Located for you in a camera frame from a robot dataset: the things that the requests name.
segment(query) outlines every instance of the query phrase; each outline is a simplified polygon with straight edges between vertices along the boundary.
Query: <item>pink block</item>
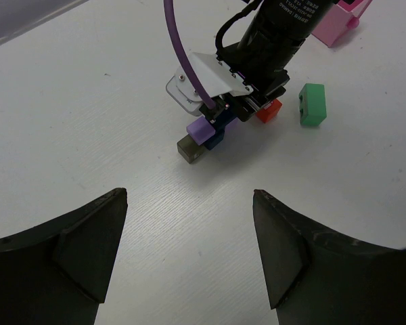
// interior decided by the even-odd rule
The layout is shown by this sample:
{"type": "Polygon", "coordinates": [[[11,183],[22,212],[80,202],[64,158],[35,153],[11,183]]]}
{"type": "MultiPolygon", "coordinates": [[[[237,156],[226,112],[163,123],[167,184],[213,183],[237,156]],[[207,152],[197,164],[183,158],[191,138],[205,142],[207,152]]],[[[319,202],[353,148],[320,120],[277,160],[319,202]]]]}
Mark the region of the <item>pink block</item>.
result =
{"type": "Polygon", "coordinates": [[[372,0],[356,0],[353,4],[340,1],[333,5],[322,21],[316,26],[313,35],[331,47],[342,35],[359,25],[359,18],[372,0]]]}

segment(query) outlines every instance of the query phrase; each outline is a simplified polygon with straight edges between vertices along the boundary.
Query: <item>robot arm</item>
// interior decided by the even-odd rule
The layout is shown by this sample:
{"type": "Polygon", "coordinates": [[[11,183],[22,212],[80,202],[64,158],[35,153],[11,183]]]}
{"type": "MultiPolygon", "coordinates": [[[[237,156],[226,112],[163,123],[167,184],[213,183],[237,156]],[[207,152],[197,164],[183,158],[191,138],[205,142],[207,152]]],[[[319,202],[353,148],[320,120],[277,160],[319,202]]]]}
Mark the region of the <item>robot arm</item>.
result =
{"type": "MultiPolygon", "coordinates": [[[[175,47],[174,38],[179,35],[172,36],[182,68],[166,89],[187,112],[195,116],[203,114],[207,121],[216,121],[228,108],[245,122],[283,95],[286,91],[284,85],[290,79],[284,69],[286,64],[339,0],[243,1],[248,3],[244,10],[227,21],[218,32],[216,55],[193,53],[184,65],[185,52],[178,53],[175,47]],[[259,6],[242,40],[223,47],[227,30],[259,6]]],[[[168,22],[168,10],[173,10],[173,0],[164,0],[164,5],[168,22]]]]}

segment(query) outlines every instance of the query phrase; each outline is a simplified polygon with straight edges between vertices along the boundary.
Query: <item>black wire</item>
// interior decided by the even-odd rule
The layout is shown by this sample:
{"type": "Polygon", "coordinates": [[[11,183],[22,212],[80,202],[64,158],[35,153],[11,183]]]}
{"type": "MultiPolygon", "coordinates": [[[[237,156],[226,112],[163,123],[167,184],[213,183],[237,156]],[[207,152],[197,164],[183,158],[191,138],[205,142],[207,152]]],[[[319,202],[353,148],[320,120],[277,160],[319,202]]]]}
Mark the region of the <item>black wire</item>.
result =
{"type": "Polygon", "coordinates": [[[223,38],[225,33],[230,29],[230,27],[233,26],[235,22],[237,22],[239,19],[242,19],[248,14],[254,10],[256,10],[259,5],[262,3],[263,0],[254,0],[252,3],[247,5],[241,12],[237,13],[234,15],[232,18],[230,18],[218,31],[217,36],[215,37],[215,46],[217,47],[217,51],[222,54],[224,51],[223,47],[223,38]]]}

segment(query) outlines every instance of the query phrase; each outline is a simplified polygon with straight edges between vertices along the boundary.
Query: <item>white table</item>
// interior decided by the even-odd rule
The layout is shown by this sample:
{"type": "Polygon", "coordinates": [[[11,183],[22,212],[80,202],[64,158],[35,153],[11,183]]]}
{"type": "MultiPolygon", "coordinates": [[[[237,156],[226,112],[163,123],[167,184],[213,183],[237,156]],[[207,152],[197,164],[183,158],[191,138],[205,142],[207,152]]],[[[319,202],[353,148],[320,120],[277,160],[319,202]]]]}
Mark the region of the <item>white table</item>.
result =
{"type": "MultiPolygon", "coordinates": [[[[214,52],[241,7],[176,1],[187,49],[214,52]]],[[[160,0],[90,0],[0,46],[0,237],[128,190],[96,324],[276,324],[255,188],[350,236],[406,247],[406,1],[374,1],[347,45],[310,37],[288,64],[277,120],[240,124],[196,165],[176,149],[193,117],[164,91],[177,66],[160,0]],[[326,85],[319,129],[298,122],[310,82],[326,85]]]]}

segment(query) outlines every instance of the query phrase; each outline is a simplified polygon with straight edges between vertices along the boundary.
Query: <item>green block with hole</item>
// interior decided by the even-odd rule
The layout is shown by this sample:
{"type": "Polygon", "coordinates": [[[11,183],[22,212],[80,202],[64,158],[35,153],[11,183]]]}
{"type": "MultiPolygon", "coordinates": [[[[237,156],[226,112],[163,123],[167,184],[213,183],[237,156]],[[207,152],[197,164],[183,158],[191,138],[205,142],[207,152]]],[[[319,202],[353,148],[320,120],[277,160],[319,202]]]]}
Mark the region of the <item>green block with hole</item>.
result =
{"type": "Polygon", "coordinates": [[[306,83],[299,93],[300,124],[318,127],[326,118],[325,86],[306,83]]]}

